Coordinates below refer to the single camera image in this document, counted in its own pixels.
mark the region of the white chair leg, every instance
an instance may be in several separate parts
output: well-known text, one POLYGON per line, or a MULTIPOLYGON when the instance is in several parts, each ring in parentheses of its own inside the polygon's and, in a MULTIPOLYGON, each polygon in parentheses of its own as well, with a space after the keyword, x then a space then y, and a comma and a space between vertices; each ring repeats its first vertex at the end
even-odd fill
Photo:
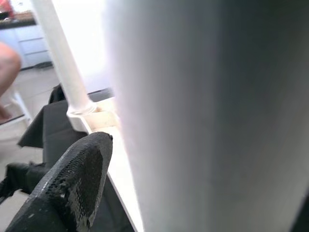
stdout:
POLYGON ((31 114, 29 113, 29 111, 28 111, 23 99, 21 98, 19 92, 17 90, 13 89, 13 95, 14 95, 15 100, 18 102, 18 105, 21 108, 23 114, 26 117, 26 125, 29 126, 32 122, 31 114))

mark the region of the white post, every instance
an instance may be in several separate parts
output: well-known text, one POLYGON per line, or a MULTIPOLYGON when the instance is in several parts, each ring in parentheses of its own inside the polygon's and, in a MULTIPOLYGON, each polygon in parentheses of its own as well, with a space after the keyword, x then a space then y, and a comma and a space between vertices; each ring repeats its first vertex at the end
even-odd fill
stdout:
POLYGON ((69 103, 68 112, 84 114, 93 111, 95 104, 87 95, 52 1, 32 0, 32 2, 36 18, 46 35, 49 52, 69 103))
POLYGON ((309 181, 309 8, 106 2, 145 232, 290 231, 309 181))

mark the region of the white cabinet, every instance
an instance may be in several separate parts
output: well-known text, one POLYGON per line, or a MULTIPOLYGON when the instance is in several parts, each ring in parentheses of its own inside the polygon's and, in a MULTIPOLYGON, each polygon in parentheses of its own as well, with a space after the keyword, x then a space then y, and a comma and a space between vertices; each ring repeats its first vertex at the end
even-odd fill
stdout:
POLYGON ((19 44, 25 55, 36 53, 36 52, 47 51, 44 39, 34 39, 34 40, 29 40, 29 41, 22 41, 19 44))
POLYGON ((14 28, 18 41, 27 41, 43 38, 43 32, 38 25, 14 28))
POLYGON ((38 53, 33 53, 33 54, 28 54, 26 55, 26 59, 28 61, 28 64, 30 66, 34 66, 38 63, 41 62, 46 62, 46 61, 50 61, 48 52, 38 52, 38 53))
POLYGON ((21 57, 22 68, 51 61, 40 26, 0 29, 0 41, 9 45, 21 57))

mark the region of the countertop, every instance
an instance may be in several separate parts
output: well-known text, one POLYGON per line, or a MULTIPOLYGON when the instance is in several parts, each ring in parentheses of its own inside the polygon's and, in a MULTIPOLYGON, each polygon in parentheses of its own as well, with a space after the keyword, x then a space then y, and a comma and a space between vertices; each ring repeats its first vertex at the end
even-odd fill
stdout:
POLYGON ((10 29, 10 28, 19 28, 36 25, 34 18, 32 19, 23 19, 23 20, 14 20, 14 21, 3 21, 0 20, 0 30, 1 29, 10 29))

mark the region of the floor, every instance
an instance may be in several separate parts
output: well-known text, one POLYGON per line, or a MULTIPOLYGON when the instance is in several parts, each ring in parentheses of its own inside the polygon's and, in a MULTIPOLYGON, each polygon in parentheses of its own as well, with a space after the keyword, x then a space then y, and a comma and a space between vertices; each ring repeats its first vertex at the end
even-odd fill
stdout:
MULTIPOLYGON (((31 69, 21 71, 13 86, 21 94, 30 114, 35 117, 40 109, 48 103, 53 87, 58 84, 59 81, 54 69, 44 71, 31 69)), ((8 163, 42 162, 41 149, 20 148, 16 145, 25 129, 23 122, 0 128, 0 180, 4 178, 5 167, 8 163)), ((5 231, 27 197, 26 194, 16 192, 13 197, 0 205, 0 232, 5 231)))

